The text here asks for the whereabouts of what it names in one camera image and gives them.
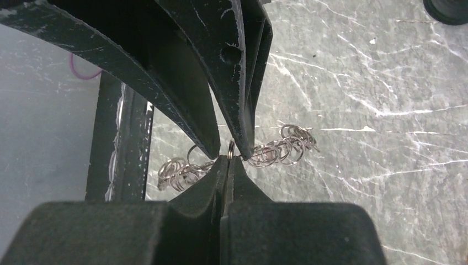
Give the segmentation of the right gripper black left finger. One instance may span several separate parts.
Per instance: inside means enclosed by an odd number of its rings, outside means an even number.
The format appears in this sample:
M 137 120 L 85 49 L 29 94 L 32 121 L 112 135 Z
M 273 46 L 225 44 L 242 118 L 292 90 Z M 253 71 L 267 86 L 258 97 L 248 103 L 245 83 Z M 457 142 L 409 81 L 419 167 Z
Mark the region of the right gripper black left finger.
M 2 264 L 228 264 L 228 158 L 169 202 L 51 202 L 25 219 Z

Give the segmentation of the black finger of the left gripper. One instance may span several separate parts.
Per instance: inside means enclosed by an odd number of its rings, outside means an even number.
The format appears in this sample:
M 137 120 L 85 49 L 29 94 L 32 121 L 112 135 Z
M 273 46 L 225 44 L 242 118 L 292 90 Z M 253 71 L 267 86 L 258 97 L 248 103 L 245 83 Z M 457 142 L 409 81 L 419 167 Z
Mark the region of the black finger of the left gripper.
M 157 1 L 190 42 L 227 126 L 246 160 L 272 44 L 263 1 Z
M 130 86 L 209 158 L 220 150 L 206 75 L 155 1 L 2 1 L 1 24 L 61 47 Z

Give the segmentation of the metal disc with keyrings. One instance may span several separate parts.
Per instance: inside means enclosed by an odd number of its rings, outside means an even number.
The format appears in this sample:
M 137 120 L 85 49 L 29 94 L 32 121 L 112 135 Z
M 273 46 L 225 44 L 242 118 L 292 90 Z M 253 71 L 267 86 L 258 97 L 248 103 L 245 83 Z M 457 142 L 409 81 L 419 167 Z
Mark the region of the metal disc with keyrings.
M 311 128 L 295 124 L 284 124 L 278 128 L 279 138 L 254 147 L 252 157 L 245 159 L 236 150 L 233 141 L 228 147 L 227 156 L 239 157 L 242 162 L 253 168 L 273 165 L 293 166 L 298 164 L 308 152 L 320 152 Z M 157 171 L 158 185 L 181 193 L 201 180 L 215 164 L 215 159 L 197 163 L 192 153 L 197 145 L 189 148 L 185 156 L 168 159 Z

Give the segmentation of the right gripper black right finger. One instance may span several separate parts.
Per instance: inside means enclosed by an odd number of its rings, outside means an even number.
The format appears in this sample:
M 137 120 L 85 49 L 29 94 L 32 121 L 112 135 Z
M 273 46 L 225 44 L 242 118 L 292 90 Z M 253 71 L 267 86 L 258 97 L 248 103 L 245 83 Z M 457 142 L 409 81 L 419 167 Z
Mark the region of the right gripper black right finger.
M 386 264 L 375 225 L 350 203 L 274 202 L 229 158 L 221 264 Z

